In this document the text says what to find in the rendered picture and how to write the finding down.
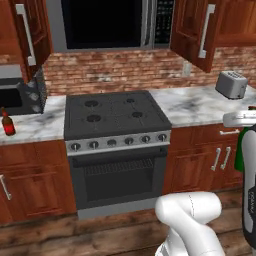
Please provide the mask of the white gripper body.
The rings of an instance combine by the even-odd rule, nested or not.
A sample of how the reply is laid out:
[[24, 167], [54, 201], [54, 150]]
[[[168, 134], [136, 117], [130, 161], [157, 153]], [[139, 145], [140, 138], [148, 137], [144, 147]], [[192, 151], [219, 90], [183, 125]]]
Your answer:
[[225, 127], [251, 127], [256, 124], [256, 110], [242, 110], [223, 115]]

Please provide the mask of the wooden base cabinet door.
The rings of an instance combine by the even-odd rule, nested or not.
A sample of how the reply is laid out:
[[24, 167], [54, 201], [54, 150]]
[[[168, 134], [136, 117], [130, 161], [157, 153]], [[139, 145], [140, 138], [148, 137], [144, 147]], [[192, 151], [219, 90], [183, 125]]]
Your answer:
[[75, 199], [63, 140], [0, 146], [0, 224], [74, 213]]
[[211, 170], [220, 144], [194, 149], [169, 150], [163, 193], [210, 191], [217, 174]]
[[225, 156], [226, 156], [226, 147], [231, 147], [231, 153], [228, 159], [228, 162], [226, 164], [226, 167], [224, 170], [221, 170], [221, 176], [222, 176], [222, 185], [221, 187], [223, 189], [227, 188], [235, 188], [242, 185], [242, 178], [243, 174], [240, 171], [237, 171], [235, 169], [235, 156], [236, 156], [236, 144], [235, 143], [227, 143], [224, 145], [224, 156], [223, 161], [224, 162]]

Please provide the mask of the green glass bottle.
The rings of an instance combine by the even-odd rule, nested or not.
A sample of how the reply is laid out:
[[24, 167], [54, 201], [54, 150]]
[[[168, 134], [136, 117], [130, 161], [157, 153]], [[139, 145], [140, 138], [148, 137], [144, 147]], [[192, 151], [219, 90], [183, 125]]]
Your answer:
[[[249, 106], [247, 110], [256, 110], [256, 106]], [[235, 169], [249, 175], [256, 173], [256, 124], [242, 127], [237, 142]]]

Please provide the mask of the silver toaster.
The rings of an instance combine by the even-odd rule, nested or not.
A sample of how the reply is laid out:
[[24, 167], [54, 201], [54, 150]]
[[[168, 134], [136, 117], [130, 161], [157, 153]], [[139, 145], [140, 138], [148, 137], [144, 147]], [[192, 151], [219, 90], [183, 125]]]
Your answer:
[[222, 71], [215, 90], [231, 100], [243, 99], [248, 85], [248, 79], [235, 71]]

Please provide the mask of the wooden drawer front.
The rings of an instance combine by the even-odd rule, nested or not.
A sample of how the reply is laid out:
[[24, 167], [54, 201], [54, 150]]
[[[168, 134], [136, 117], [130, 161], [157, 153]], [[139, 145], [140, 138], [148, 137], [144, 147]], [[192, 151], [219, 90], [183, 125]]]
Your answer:
[[222, 124], [189, 126], [173, 128], [171, 132], [171, 146], [174, 148], [186, 148], [196, 145], [218, 143], [236, 140], [238, 134], [221, 136], [219, 131], [233, 131], [240, 128], [226, 128]]

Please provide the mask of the grey stove with oven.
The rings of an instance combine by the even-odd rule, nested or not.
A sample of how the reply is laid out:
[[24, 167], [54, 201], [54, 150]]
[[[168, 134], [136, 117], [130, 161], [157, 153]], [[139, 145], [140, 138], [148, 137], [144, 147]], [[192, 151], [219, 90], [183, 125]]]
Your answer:
[[[74, 95], [66, 98], [64, 141], [67, 158], [155, 146], [168, 147], [170, 133], [169, 119], [146, 90]], [[160, 134], [166, 134], [167, 140], [159, 141]], [[141, 141], [141, 137], [145, 135], [150, 136], [149, 143]], [[134, 139], [133, 144], [125, 144], [124, 140], [128, 137]], [[117, 145], [109, 147], [107, 141], [110, 139], [115, 139]], [[92, 141], [99, 143], [97, 149], [89, 147]], [[73, 151], [70, 148], [72, 143], [79, 143], [81, 148]], [[155, 206], [158, 197], [84, 210], [76, 207], [77, 215], [80, 219], [87, 219], [150, 209]]]

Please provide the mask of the dark oven door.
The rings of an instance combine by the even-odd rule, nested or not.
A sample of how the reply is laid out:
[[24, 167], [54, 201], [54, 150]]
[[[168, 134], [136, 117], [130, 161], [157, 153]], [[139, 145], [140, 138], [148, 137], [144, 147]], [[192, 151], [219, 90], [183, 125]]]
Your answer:
[[79, 168], [70, 164], [77, 209], [142, 201], [160, 196], [166, 158], [167, 156], [144, 158]]

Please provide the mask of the silver black microwave oven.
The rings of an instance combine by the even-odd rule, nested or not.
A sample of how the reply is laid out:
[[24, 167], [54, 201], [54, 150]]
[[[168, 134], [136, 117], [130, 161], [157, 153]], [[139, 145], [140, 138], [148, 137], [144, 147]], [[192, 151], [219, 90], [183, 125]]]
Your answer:
[[141, 47], [142, 0], [46, 0], [55, 52], [149, 50], [170, 44], [175, 0], [156, 0], [153, 45]]

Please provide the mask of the grey black countertop appliance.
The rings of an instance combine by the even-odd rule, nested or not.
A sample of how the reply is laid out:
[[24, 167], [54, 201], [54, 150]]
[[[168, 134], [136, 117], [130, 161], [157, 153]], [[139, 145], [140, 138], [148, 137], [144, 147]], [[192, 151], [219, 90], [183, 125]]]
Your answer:
[[19, 65], [0, 65], [0, 116], [4, 107], [10, 116], [42, 114], [47, 99], [43, 70], [25, 82]]

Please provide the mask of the red glass bottle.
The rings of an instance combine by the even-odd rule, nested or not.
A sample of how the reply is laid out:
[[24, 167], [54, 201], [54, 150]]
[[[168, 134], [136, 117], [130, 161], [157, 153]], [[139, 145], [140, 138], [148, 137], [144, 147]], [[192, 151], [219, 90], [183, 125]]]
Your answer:
[[1, 108], [2, 111], [2, 125], [7, 136], [13, 136], [16, 134], [15, 127], [12, 119], [9, 117], [8, 113], [4, 108]]

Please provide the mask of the white wall outlet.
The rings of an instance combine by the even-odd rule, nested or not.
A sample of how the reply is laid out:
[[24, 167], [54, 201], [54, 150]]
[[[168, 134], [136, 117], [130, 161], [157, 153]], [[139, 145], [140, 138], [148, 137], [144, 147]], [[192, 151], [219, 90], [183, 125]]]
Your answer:
[[191, 74], [192, 64], [190, 62], [184, 61], [183, 62], [183, 69], [182, 69], [182, 76], [189, 77]]

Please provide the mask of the wooden wall cabinet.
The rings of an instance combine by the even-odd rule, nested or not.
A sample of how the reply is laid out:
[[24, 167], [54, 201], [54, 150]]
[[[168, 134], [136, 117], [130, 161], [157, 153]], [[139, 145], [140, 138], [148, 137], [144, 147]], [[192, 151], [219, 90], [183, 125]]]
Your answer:
[[13, 0], [0, 0], [0, 56], [8, 55], [11, 64], [23, 65], [26, 43]]
[[256, 0], [221, 0], [217, 47], [256, 46]]

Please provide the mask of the open wooden wall cabinet door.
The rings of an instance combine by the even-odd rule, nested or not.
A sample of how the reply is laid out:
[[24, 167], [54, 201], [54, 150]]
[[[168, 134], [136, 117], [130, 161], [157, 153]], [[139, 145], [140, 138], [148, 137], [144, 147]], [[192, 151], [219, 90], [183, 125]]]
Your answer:
[[27, 53], [25, 54], [25, 63], [20, 64], [23, 79], [28, 82], [32, 79], [39, 68], [45, 63], [51, 53], [51, 39], [49, 35], [48, 16], [46, 9], [46, 0], [13, 0], [14, 5], [23, 4], [26, 9], [27, 19], [29, 23], [34, 53], [36, 57], [36, 65], [29, 66], [27, 57], [30, 54], [28, 41], [25, 33], [24, 22], [21, 15], [17, 16], [20, 25], [24, 28], [24, 38], [27, 43]]
[[[206, 58], [198, 57], [207, 6], [215, 4], [210, 15], [204, 49]], [[218, 18], [218, 0], [175, 0], [170, 38], [172, 51], [191, 64], [208, 73], [211, 70], [215, 50]]]

